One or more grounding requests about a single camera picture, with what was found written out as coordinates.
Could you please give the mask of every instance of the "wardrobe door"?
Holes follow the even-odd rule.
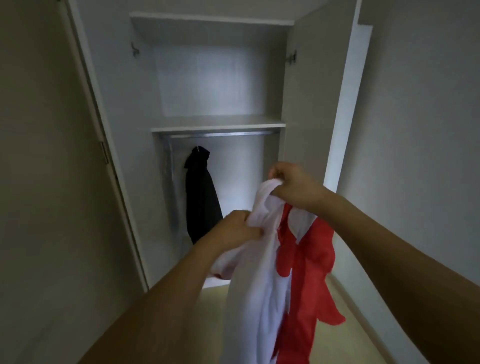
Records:
[[[151,128],[162,117],[153,49],[125,1],[67,0],[136,250],[152,287],[177,262]]]
[[[301,164],[323,181],[335,123],[355,0],[330,1],[288,34],[279,160]]]

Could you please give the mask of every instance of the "beige floor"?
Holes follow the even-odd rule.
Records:
[[[339,311],[347,318],[340,326],[317,323],[310,363],[385,364],[340,293],[329,283]],[[175,364],[217,363],[222,350],[222,323],[228,286],[202,290],[190,324],[180,341]]]

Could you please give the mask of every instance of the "person's right arm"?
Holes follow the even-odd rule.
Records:
[[[299,166],[279,162],[269,178],[284,181],[274,195],[316,214],[343,239],[430,363],[480,363],[480,287],[400,239]]]

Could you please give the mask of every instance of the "white and red garment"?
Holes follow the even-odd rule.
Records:
[[[335,261],[334,232],[270,195],[281,183],[262,183],[247,219],[263,228],[263,238],[224,253],[212,266],[217,277],[231,279],[221,364],[308,364],[317,319],[345,321],[325,283]]]

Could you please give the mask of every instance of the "wardrobe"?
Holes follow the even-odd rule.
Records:
[[[276,2],[259,3],[271,7],[66,1],[144,287],[192,245],[184,163],[196,146],[210,151],[223,216],[252,208],[278,160],[336,189],[372,27],[358,25],[360,1],[319,1],[303,16],[292,3],[278,19]]]

